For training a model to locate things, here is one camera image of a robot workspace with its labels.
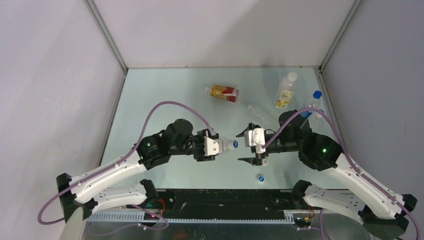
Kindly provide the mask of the blue white bottle cap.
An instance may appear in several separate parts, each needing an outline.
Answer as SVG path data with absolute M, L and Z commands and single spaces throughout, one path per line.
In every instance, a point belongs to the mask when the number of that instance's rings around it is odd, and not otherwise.
M 227 142 L 227 147 L 230 149 L 230 150 L 234 150 L 234 149 L 236 149 L 237 147 L 238 147 L 238 141 L 237 140 L 229 140 L 228 142 Z

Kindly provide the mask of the clear crushed plastic bottle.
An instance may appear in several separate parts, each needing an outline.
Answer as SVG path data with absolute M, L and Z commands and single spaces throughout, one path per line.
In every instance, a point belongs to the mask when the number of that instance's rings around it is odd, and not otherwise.
M 220 146 L 221 146 L 221 150 L 220 150 L 221 154 L 225 154 L 225 153 L 228 153 L 229 151 L 233 150 L 233 149 L 229 149 L 228 146 L 227 146 L 228 141 L 233 140 L 233 139 L 228 139 L 228 138 L 222 137 L 219 140 L 220 140 Z

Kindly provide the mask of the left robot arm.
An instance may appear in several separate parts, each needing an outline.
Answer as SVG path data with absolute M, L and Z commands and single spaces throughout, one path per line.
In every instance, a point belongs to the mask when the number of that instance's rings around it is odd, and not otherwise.
M 172 156 L 193 156 L 198 162 L 213 161 L 223 151 L 219 134 L 208 129 L 193 134 L 193 125 L 177 119 L 166 129 L 144 137 L 127 158 L 98 167 L 83 175 L 63 173 L 56 178 L 64 220 L 75 210 L 83 210 L 83 218 L 115 207 L 138 205 L 153 208 L 158 202 L 158 191 L 152 180 L 142 179 L 126 187 L 113 185 L 136 174 L 166 164 Z

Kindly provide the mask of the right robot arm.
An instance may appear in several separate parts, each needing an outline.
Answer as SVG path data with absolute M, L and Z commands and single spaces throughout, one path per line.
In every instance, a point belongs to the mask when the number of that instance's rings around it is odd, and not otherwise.
M 405 234 L 417 199 L 397 194 L 370 176 L 352 160 L 345 147 L 331 137 L 314 132 L 309 120 L 294 110 L 279 117 L 275 133 L 250 123 L 241 132 L 245 145 L 254 153 L 245 162 L 260 166 L 270 154 L 297 152 L 299 160 L 343 184 L 351 195 L 331 193 L 309 181 L 299 180 L 291 190 L 291 204 L 329 210 L 361 224 L 381 240 L 396 240 Z

